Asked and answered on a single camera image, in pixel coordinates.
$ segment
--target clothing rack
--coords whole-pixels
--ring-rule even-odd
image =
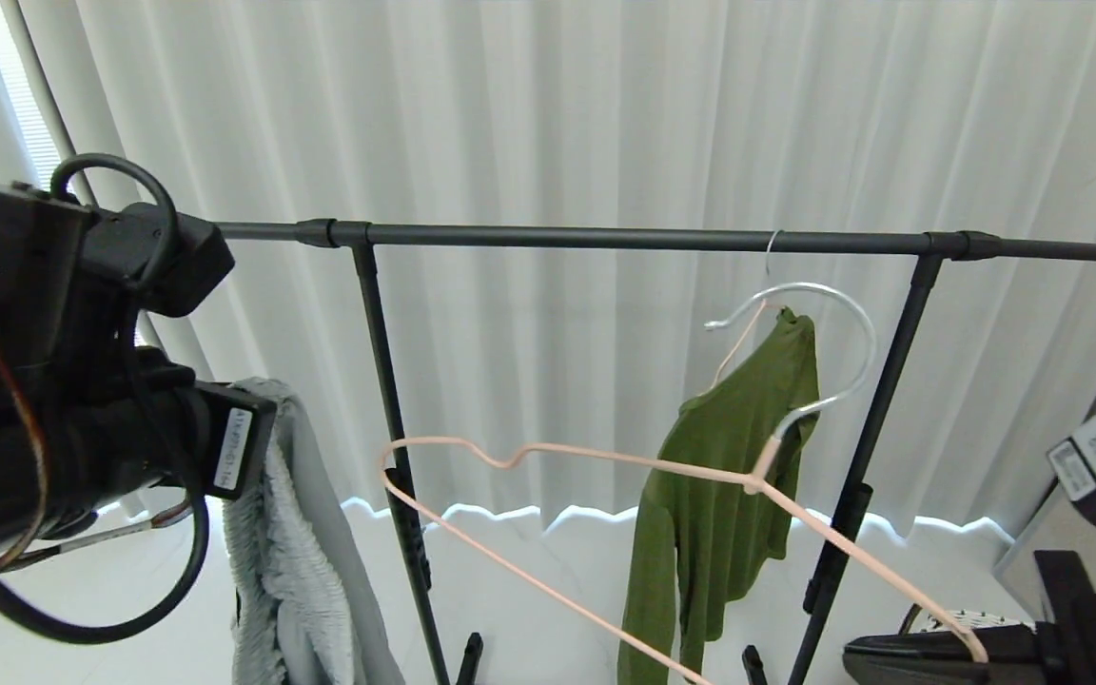
[[[912,271],[911,287],[899,317],[894,339],[887,352],[882,376],[869,403],[869,415],[861,426],[861,436],[853,452],[840,501],[832,515],[832,528],[856,540],[861,520],[869,510],[874,489],[865,482],[869,459],[882,433],[883,421],[891,408],[895,387],[904,372],[904,364],[916,336],[921,317],[925,312],[927,296],[945,261],[987,260],[994,256],[1023,256],[1023,259],[1070,260],[1096,262],[1096,243],[1057,242],[1048,240],[1014,240],[980,233],[974,230],[956,233],[879,235],[879,233],[770,233],[770,231],[737,230],[666,230],[628,228],[557,228],[557,227],[501,227],[501,226],[409,226],[372,225],[356,220],[306,220],[300,222],[219,222],[228,239],[298,241],[315,248],[349,248],[357,267],[362,285],[362,300],[366,326],[370,330],[375,368],[378,370],[378,389],[383,393],[387,430],[392,439],[404,437],[400,418],[400,398],[397,393],[396,373],[392,368],[391,347],[387,342],[383,299],[378,292],[378,265],[375,246],[434,246],[487,248],[570,248],[621,250],[695,250],[721,252],[848,253],[849,255],[913,255],[917,256]],[[413,494],[413,473],[409,469],[408,452],[396,452],[396,467],[387,469],[404,493]],[[409,585],[413,590],[422,632],[429,647],[430,663],[434,669],[436,685],[452,685],[438,640],[434,608],[430,603],[430,562],[423,545],[421,521],[411,507],[388,494],[392,522],[400,539]],[[835,593],[847,567],[847,555],[831,543],[823,545],[814,573],[806,586],[803,610],[809,613],[800,649],[792,664],[789,685],[801,685],[814,659],[819,638],[826,618],[831,615]],[[471,633],[465,648],[457,685],[472,685],[476,667],[480,662],[483,641],[478,632]],[[747,680],[755,685],[766,682],[755,647],[747,647],[743,655]]]

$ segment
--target green shirt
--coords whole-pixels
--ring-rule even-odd
[[[819,399],[814,324],[783,309],[765,342],[730,377],[680,408],[658,458],[750,472],[775,425]],[[784,438],[767,480],[792,498],[811,414]],[[784,559],[790,516],[731,482],[651,472],[640,495],[624,629],[662,653],[674,640],[678,568],[680,663],[700,673],[706,640],[721,638],[726,603],[746,595],[764,560]],[[620,685],[666,682],[666,667],[620,643]]]

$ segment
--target clothing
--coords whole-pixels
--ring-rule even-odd
[[[784,308],[765,342],[730,377],[683,403],[658,458],[752,471],[775,425],[819,399],[814,324]],[[801,447],[818,416],[795,424],[766,481],[792,498]],[[662,653],[674,640],[678,568],[680,663],[700,672],[704,643],[721,637],[726,603],[742,598],[765,559],[784,559],[790,516],[764,494],[731,482],[655,471],[640,495],[624,629]],[[666,682],[667,671],[620,643],[620,685]]]
[[[222,507],[238,593],[235,685],[403,685],[316,435],[283,383],[235,387],[277,402],[264,471]]]

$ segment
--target gray fabric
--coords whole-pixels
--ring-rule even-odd
[[[240,595],[235,685],[403,685],[307,412],[290,387],[235,387],[278,403],[261,482],[222,510]]]

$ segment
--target black rack foot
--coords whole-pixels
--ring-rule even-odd
[[[459,664],[459,680],[456,685],[475,685],[476,671],[480,667],[480,654],[484,651],[484,640],[479,632],[473,632],[468,637],[468,646],[465,647],[465,660]]]
[[[761,660],[761,651],[755,646],[747,646],[743,650],[743,669],[750,685],[768,685],[767,676],[764,675],[764,660]]]

